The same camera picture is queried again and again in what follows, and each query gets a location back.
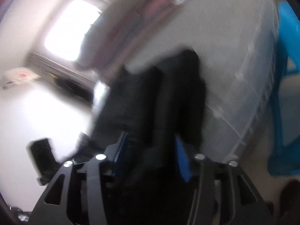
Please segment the black coat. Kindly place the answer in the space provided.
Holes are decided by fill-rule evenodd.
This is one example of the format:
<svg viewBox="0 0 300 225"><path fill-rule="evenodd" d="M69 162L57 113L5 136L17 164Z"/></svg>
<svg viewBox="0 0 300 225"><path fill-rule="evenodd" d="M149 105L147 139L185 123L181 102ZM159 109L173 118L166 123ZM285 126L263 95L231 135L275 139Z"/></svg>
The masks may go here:
<svg viewBox="0 0 300 225"><path fill-rule="evenodd" d="M138 74L122 70L78 161L128 144L114 181L104 178L108 224L186 224L193 188L180 174L177 140L199 149L206 96L196 52L183 50Z"/></svg>

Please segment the dark clothes hanging on rack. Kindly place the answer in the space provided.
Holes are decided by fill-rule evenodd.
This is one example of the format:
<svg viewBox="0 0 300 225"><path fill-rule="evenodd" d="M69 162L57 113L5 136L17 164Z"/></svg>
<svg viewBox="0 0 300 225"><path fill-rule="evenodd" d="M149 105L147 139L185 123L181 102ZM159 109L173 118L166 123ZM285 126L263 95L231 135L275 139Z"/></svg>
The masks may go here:
<svg viewBox="0 0 300 225"><path fill-rule="evenodd" d="M54 84L71 97L80 98L89 104L93 101L93 92L72 80L66 78L55 78Z"/></svg>

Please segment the blue plastic stool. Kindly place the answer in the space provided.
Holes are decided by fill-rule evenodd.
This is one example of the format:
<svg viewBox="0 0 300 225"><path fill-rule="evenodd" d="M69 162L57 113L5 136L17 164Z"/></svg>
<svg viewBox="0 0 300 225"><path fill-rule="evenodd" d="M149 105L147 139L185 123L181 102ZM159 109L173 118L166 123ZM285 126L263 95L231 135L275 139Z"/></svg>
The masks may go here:
<svg viewBox="0 0 300 225"><path fill-rule="evenodd" d="M299 175L299 18L287 1L278 5L279 35L270 98L274 145L271 176Z"/></svg>

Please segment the white cardboard box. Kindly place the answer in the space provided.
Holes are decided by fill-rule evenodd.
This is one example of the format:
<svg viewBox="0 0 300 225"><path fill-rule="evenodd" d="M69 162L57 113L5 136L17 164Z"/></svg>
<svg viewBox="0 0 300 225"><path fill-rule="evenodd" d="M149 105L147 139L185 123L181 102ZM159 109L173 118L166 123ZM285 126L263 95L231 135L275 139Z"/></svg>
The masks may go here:
<svg viewBox="0 0 300 225"><path fill-rule="evenodd" d="M40 75L36 74L27 67L10 69L1 74L1 88L8 89L16 85L36 81L40 79L40 77Z"/></svg>

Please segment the patterned window curtain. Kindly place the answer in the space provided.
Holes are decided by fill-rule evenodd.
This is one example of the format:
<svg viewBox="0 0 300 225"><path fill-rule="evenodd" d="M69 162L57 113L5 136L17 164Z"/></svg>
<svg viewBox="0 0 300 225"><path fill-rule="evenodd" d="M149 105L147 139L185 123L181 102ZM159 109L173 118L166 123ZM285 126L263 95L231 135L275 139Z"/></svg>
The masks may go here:
<svg viewBox="0 0 300 225"><path fill-rule="evenodd" d="M35 52L30 52L26 56L25 66L37 74L68 79L90 92L94 90L98 81L98 75L94 71L81 72L73 66L64 66Z"/></svg>

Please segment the stack of folded quilts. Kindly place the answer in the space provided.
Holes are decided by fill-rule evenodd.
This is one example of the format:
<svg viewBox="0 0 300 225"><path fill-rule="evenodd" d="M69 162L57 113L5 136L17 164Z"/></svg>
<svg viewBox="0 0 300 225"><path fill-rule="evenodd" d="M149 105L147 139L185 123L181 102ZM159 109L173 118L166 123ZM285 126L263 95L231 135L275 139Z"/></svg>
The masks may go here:
<svg viewBox="0 0 300 225"><path fill-rule="evenodd" d="M172 0L147 0L135 9L124 25L117 27L94 60L93 70L104 82L109 82L119 74L151 34L175 14L181 5Z"/></svg>

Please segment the grey pillow on top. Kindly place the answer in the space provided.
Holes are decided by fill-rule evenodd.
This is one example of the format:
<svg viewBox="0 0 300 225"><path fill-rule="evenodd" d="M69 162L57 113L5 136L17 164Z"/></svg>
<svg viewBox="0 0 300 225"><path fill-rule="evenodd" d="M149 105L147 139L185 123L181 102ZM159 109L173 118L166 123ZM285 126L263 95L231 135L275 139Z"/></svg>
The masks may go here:
<svg viewBox="0 0 300 225"><path fill-rule="evenodd" d="M124 25L131 13L147 0L114 0L91 25L81 43L80 52L75 60L76 66L85 70L94 67L94 60L101 47L107 44L117 27Z"/></svg>

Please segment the grey checked bed mattress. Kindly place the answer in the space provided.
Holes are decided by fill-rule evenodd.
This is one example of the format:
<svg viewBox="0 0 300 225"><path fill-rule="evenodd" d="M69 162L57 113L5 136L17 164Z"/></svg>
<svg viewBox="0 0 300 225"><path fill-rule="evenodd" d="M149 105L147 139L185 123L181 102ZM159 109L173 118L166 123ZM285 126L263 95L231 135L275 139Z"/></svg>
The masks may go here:
<svg viewBox="0 0 300 225"><path fill-rule="evenodd" d="M183 50L196 52L199 76L205 84L201 144L196 150L218 163L237 159L266 107L274 82L274 0L173 2L181 8L147 38L119 74L122 70L138 74ZM95 105L96 119L119 74L109 82L100 78L109 90Z"/></svg>

